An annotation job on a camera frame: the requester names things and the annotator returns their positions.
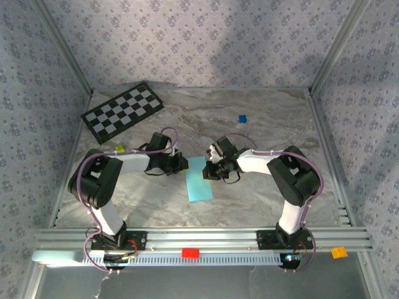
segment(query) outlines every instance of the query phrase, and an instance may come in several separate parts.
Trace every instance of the black and white checkerboard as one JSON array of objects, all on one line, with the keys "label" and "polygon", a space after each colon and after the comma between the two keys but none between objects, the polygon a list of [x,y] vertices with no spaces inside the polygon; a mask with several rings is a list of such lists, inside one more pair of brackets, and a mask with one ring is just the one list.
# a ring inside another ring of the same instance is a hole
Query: black and white checkerboard
[{"label": "black and white checkerboard", "polygon": [[163,108],[161,99],[141,83],[82,115],[102,144]]}]

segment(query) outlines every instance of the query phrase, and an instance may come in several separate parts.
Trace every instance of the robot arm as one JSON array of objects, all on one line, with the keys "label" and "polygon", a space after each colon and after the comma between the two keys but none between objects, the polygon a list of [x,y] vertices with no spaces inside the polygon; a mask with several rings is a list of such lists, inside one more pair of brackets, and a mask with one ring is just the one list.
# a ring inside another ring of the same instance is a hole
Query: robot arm
[{"label": "robot arm", "polygon": [[[146,152],[159,151],[171,145],[168,136],[154,133],[151,141],[142,145]],[[83,159],[85,161],[93,154],[101,153],[91,149]],[[68,190],[78,199],[77,175],[81,165],[71,177]],[[170,153],[157,154],[122,154],[117,158],[101,156],[91,160],[85,167],[81,179],[82,199],[92,208],[92,212],[102,226],[101,238],[115,247],[122,247],[126,240],[126,223],[118,215],[111,197],[120,174],[133,171],[150,171],[161,169],[166,175],[188,169],[188,161],[173,148]]]},{"label": "robot arm", "polygon": [[[295,146],[285,153],[304,154]],[[237,150],[227,137],[210,146],[209,160],[203,170],[204,179],[227,179],[231,171],[237,173],[257,172],[268,174],[275,180],[284,201],[284,209],[276,225],[279,242],[289,244],[300,233],[300,219],[308,199],[320,187],[320,179],[306,162],[301,159],[274,154],[260,156],[253,149]]]}]

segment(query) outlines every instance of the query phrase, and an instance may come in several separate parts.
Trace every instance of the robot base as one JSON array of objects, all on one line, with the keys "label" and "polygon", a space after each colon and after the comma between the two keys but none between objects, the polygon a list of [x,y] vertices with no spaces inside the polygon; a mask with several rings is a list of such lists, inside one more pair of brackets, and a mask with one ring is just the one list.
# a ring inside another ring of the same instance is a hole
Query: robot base
[{"label": "robot base", "polygon": [[135,241],[135,243],[137,245],[137,250],[142,251],[142,250],[145,250],[145,246],[147,243],[147,232],[126,230],[125,231],[125,240],[126,240],[125,242],[122,242],[118,246],[116,243],[113,243],[111,240],[106,238],[106,236],[95,235],[93,237],[91,250],[132,251],[132,250],[135,250],[135,246],[128,241],[133,240],[133,241]]},{"label": "robot base", "polygon": [[306,230],[298,230],[291,239],[283,244],[277,238],[276,230],[258,230],[256,232],[257,247],[259,250],[295,250],[302,242],[306,249],[313,249],[312,239]]}]

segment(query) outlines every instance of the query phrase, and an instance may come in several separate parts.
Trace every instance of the wall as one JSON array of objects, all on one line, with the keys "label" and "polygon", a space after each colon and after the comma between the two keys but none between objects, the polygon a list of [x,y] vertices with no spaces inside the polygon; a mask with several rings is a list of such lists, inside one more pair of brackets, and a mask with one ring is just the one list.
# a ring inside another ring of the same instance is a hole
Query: wall
[{"label": "wall", "polygon": [[93,88],[310,86],[352,1],[45,0]]},{"label": "wall", "polygon": [[398,29],[398,2],[372,1],[317,97],[392,298],[399,298]]},{"label": "wall", "polygon": [[29,1],[1,1],[0,11],[0,298],[16,298],[87,96]]}]

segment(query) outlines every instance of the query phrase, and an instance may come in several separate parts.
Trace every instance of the red block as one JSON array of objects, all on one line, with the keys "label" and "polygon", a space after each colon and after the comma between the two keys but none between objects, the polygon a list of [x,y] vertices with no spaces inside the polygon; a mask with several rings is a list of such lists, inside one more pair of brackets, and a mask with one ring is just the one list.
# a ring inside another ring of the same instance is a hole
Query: red block
[{"label": "red block", "polygon": [[196,248],[183,248],[181,250],[181,257],[185,259],[199,259],[200,250]]}]

